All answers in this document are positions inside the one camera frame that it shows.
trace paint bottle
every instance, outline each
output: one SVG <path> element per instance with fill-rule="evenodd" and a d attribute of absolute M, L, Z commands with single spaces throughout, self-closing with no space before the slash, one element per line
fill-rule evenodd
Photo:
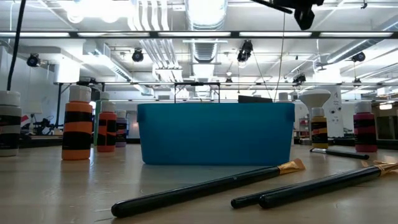
<path fill-rule="evenodd" d="M 114 152 L 116 147 L 116 105 L 110 101 L 101 103 L 101 113 L 98 121 L 98 152 Z"/>
<path fill-rule="evenodd" d="M 21 133 L 21 94 L 0 91 L 0 157 L 18 154 Z"/>
<path fill-rule="evenodd" d="M 355 104 L 354 134 L 357 152 L 377 152 L 376 125 L 371 102 Z"/>
<path fill-rule="evenodd" d="M 117 110 L 116 116 L 116 147 L 126 147 L 127 119 L 125 110 Z"/>
<path fill-rule="evenodd" d="M 82 160 L 90 158 L 93 107 L 89 104 L 91 88 L 70 87 L 69 103 L 65 105 L 63 124 L 62 159 Z"/>
<path fill-rule="evenodd" d="M 312 147 L 320 149 L 327 149 L 329 147 L 328 125 L 322 107 L 312 108 L 311 137 Z"/>
<path fill-rule="evenodd" d="M 100 92 L 99 100 L 95 101 L 95 120 L 94 120 L 94 145 L 97 145 L 98 138 L 98 120 L 100 119 L 101 104 L 103 101 L 109 101 L 109 93 Z"/>

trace desk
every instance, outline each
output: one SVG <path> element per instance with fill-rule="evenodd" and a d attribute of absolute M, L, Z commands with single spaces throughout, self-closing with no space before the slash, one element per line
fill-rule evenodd
<path fill-rule="evenodd" d="M 332 149 L 352 147 L 333 146 Z M 395 223 L 398 220 L 398 176 L 387 175 L 355 187 L 291 203 L 272 210 L 251 206 L 233 210 L 232 198 L 287 184 L 360 168 L 361 161 L 310 154 L 294 146 L 307 170 L 199 198 L 131 218 L 114 219 L 113 203 L 170 190 L 258 167 L 148 166 L 140 145 L 94 153 L 87 161 L 61 162 L 61 149 L 24 149 L 0 158 L 0 223 Z M 397 151 L 380 150 L 371 159 L 394 161 Z"/>

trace gold ferrule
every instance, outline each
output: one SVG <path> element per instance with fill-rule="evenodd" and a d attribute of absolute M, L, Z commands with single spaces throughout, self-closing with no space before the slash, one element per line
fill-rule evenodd
<path fill-rule="evenodd" d="M 295 159 L 293 161 L 290 161 L 288 163 L 282 164 L 278 166 L 279 168 L 279 174 L 288 174 L 291 172 L 297 172 L 300 170 L 305 170 L 305 166 L 301 159 Z"/>
<path fill-rule="evenodd" d="M 379 168 L 381 170 L 380 176 L 392 171 L 398 169 L 398 163 L 395 164 L 378 164 L 374 165 L 375 167 Z"/>

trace blue plastic bin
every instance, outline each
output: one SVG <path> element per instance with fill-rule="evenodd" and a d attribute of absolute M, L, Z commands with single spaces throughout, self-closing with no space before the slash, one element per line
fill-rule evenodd
<path fill-rule="evenodd" d="M 146 164 L 274 166 L 289 161 L 294 104 L 141 104 L 137 121 Z"/>

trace white funnel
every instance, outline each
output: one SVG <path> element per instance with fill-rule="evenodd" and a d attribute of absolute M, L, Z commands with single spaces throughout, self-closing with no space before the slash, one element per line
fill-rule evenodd
<path fill-rule="evenodd" d="M 310 114 L 309 128 L 311 133 L 312 108 L 322 107 L 329 100 L 330 92 L 328 90 L 308 90 L 303 92 L 298 98 L 307 106 L 308 113 Z"/>

